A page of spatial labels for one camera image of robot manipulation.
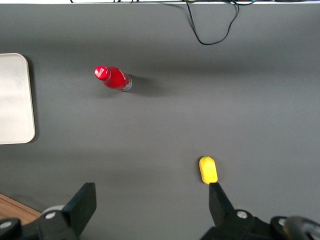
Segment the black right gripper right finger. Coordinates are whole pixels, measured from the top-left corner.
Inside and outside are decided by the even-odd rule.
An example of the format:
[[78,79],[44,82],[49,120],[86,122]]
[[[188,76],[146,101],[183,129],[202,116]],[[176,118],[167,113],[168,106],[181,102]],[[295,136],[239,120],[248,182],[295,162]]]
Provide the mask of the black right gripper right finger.
[[248,211],[235,209],[219,183],[209,184],[209,211],[214,227],[203,240],[270,240],[270,225]]

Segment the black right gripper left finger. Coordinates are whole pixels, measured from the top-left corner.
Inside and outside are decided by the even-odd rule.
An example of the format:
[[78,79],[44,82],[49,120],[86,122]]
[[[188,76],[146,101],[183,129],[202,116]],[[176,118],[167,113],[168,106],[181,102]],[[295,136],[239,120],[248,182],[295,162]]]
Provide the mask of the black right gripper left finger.
[[78,240],[97,208],[96,185],[85,183],[66,205],[46,209],[37,220],[40,240]]

